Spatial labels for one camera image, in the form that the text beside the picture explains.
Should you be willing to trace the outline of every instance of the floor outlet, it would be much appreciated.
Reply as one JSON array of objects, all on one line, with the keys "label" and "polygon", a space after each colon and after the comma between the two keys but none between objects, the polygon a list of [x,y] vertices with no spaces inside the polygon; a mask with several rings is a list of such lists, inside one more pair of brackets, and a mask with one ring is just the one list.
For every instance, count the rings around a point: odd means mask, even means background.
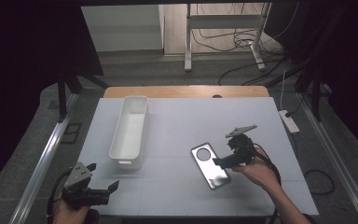
[{"label": "floor outlet", "polygon": [[283,120],[284,126],[286,126],[287,130],[289,130],[290,133],[298,133],[300,130],[298,129],[297,125],[295,124],[295,121],[289,117],[286,117],[287,110],[281,110],[279,111],[279,114],[281,115],[281,119]]}]

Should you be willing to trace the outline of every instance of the forearm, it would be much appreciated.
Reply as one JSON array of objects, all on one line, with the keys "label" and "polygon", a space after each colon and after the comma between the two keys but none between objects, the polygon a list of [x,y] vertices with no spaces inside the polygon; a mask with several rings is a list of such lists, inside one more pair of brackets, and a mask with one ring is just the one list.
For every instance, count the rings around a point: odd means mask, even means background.
[{"label": "forearm", "polygon": [[287,197],[281,186],[267,189],[267,193],[274,202],[285,224],[310,224],[307,218],[298,210],[289,197]]}]

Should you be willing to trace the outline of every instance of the white tabletop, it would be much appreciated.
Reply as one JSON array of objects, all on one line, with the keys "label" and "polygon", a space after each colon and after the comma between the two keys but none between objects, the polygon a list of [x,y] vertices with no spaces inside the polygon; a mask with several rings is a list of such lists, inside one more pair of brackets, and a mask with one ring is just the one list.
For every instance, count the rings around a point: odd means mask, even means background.
[{"label": "white tabletop", "polygon": [[109,158],[123,99],[101,99],[79,156],[97,163],[89,184],[106,189],[120,180],[102,215],[141,217],[270,216],[267,193],[243,175],[228,171],[231,183],[211,190],[190,149],[209,142],[216,155],[232,154],[225,135],[235,127],[263,147],[282,177],[282,187],[303,213],[318,215],[272,98],[149,99],[145,161],[137,171],[120,170]]}]

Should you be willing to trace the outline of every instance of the white plastic bin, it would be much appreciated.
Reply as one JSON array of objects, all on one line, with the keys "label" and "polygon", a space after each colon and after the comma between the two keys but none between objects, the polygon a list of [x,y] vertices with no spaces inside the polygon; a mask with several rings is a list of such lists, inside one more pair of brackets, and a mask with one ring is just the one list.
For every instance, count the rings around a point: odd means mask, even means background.
[{"label": "white plastic bin", "polygon": [[109,156],[121,169],[139,169],[144,163],[147,97],[127,96],[110,147]]}]

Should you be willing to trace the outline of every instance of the human arm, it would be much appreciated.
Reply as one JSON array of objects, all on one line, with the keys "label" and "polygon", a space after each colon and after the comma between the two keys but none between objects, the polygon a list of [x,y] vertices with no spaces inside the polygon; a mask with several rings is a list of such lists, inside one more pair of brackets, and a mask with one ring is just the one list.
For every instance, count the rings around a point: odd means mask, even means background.
[{"label": "human arm", "polygon": [[[267,157],[266,153],[257,148],[257,152]],[[237,166],[232,169],[234,172],[244,174],[253,183],[260,186],[267,192],[275,207],[281,215],[281,219],[286,224],[309,224],[308,219],[298,210],[293,202],[286,195],[274,172],[260,158],[255,157],[246,166]]]},{"label": "human arm", "polygon": [[83,224],[89,209],[89,206],[82,206],[75,210],[61,199],[54,209],[53,224]]}]

